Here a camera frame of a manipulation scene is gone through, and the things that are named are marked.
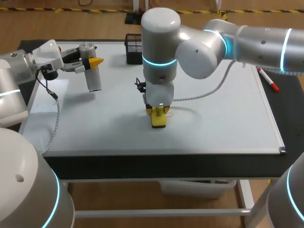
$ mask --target white table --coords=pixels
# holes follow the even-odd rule
[[[77,44],[60,44],[63,50]],[[144,80],[142,66],[125,63],[123,42],[97,43],[101,91],[88,92],[84,74],[59,72],[49,88],[62,112],[51,156],[279,154],[284,147],[255,68],[235,63],[224,85],[206,98],[173,102],[167,126],[153,129],[142,95],[134,85]],[[180,66],[175,98],[204,94],[221,81],[228,61],[209,78],[196,80]],[[36,91],[23,135],[44,151],[54,129],[57,107],[42,86]]]

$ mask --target white cable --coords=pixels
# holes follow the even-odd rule
[[[275,74],[280,74],[280,75],[290,75],[290,76],[304,76],[304,72],[295,72],[295,71],[281,71],[278,69],[272,69],[272,68],[266,68],[266,67],[261,67],[263,70],[272,72]]]
[[[55,137],[56,137],[57,128],[58,128],[59,119],[60,119],[60,103],[59,103],[58,99],[56,99],[56,104],[57,104],[57,119],[56,119],[54,131],[53,131],[53,135],[51,137],[51,140],[48,143],[47,149],[44,152],[41,152],[41,154],[44,154],[49,151],[49,149],[51,148],[53,141],[55,140]]]
[[[190,100],[195,100],[195,99],[200,99],[200,98],[203,98],[203,97],[206,97],[206,96],[209,96],[213,93],[215,93],[216,91],[218,91],[222,85],[224,84],[226,78],[227,78],[227,75],[229,73],[229,70],[231,69],[232,65],[235,63],[235,61],[231,61],[226,69],[226,72],[223,76],[223,79],[221,80],[221,82],[219,83],[218,87],[216,87],[214,90],[206,93],[206,94],[203,94],[203,95],[200,95],[200,96],[194,96],[194,97],[188,97],[188,98],[180,98],[180,99],[174,99],[173,101],[190,101]]]

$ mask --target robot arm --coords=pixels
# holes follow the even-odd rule
[[[172,103],[177,60],[196,79],[209,77],[223,59],[278,73],[298,74],[304,69],[302,30],[238,26],[219,19],[197,30],[180,22],[179,15],[167,8],[151,9],[142,17],[143,74],[151,106]]]
[[[36,79],[39,71],[46,80],[58,77],[57,70],[84,72],[90,92],[101,90],[95,46],[82,42],[78,48],[61,52],[55,40],[49,40],[32,53],[18,50],[0,56],[0,127],[22,122],[28,116],[19,84]]]

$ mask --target yellow object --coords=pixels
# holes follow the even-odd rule
[[[147,110],[148,115],[151,115],[151,113],[152,113],[152,108],[147,108],[146,110]]]
[[[169,112],[170,106],[166,106],[166,107],[164,107],[163,109],[164,109],[164,111],[165,111],[165,114],[167,114],[167,112]]]
[[[152,107],[151,123],[152,128],[163,128],[166,126],[166,114],[163,106]]]
[[[90,68],[95,68],[104,61],[103,58],[89,58]]]

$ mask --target metal table leg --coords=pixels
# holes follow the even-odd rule
[[[271,181],[263,192],[263,194],[260,196],[260,198],[257,200],[253,208],[251,209],[251,215],[244,218],[246,228],[256,228],[258,224],[262,221],[264,216],[267,214],[267,197],[273,184],[274,181]]]

